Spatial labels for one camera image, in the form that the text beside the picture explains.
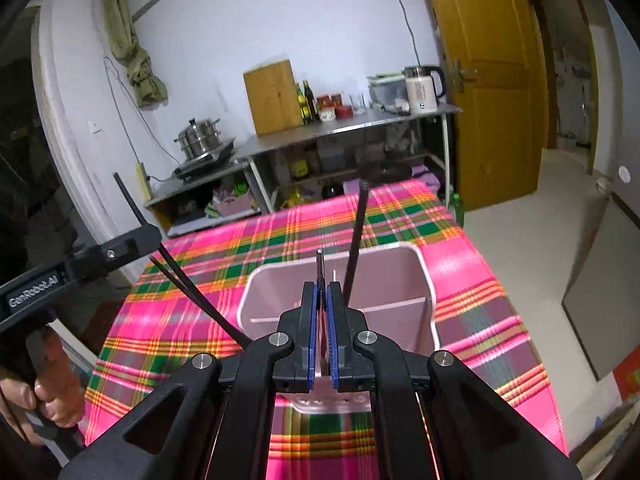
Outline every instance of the white kettle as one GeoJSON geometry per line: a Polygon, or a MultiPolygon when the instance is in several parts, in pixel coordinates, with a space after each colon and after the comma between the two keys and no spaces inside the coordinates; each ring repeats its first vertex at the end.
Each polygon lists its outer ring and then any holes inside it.
{"type": "Polygon", "coordinates": [[[436,65],[408,66],[404,69],[406,92],[412,115],[433,113],[438,109],[438,99],[447,92],[444,72],[436,65]],[[431,74],[438,73],[442,90],[436,94],[431,74]]]}

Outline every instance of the silver screw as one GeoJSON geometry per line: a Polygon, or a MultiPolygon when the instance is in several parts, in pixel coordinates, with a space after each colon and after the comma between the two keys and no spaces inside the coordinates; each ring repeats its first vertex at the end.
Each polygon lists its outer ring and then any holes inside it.
{"type": "Polygon", "coordinates": [[[433,360],[440,366],[451,366],[453,364],[453,354],[446,350],[441,350],[440,352],[436,352],[436,355],[433,356],[433,360]]]}
{"type": "Polygon", "coordinates": [[[289,341],[289,336],[284,332],[274,332],[269,336],[269,343],[274,346],[286,345],[289,341]]]}
{"type": "Polygon", "coordinates": [[[209,354],[198,354],[193,357],[191,360],[191,364],[197,368],[198,370],[204,370],[204,368],[209,368],[213,362],[213,357],[209,354]]]}
{"type": "Polygon", "coordinates": [[[358,334],[358,341],[364,345],[371,345],[378,340],[378,334],[371,330],[363,330],[358,334]]]}

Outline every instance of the kettle handle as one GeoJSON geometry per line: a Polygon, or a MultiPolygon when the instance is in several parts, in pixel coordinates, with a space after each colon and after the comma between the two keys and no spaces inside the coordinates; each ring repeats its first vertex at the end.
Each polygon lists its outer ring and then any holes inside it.
{"type": "Polygon", "coordinates": [[[447,93],[447,82],[445,81],[444,70],[437,65],[430,66],[429,70],[431,74],[437,72],[438,77],[440,78],[440,86],[442,87],[442,90],[439,94],[436,95],[436,99],[440,99],[444,94],[447,93]]]}

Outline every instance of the green curtain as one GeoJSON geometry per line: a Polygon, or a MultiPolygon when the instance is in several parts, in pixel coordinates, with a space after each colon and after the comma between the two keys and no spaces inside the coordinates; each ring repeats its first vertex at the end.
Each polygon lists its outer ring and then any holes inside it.
{"type": "Polygon", "coordinates": [[[166,86],[151,70],[151,59],[140,47],[127,0],[103,0],[104,21],[109,46],[116,59],[127,67],[138,106],[143,107],[167,99],[166,86]]]}

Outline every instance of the yellow door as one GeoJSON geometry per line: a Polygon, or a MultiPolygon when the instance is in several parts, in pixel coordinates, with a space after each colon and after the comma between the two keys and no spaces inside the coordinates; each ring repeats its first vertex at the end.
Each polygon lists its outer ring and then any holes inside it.
{"type": "Polygon", "coordinates": [[[431,0],[458,130],[458,189],[475,209],[538,186],[545,104],[527,0],[431,0]]]}

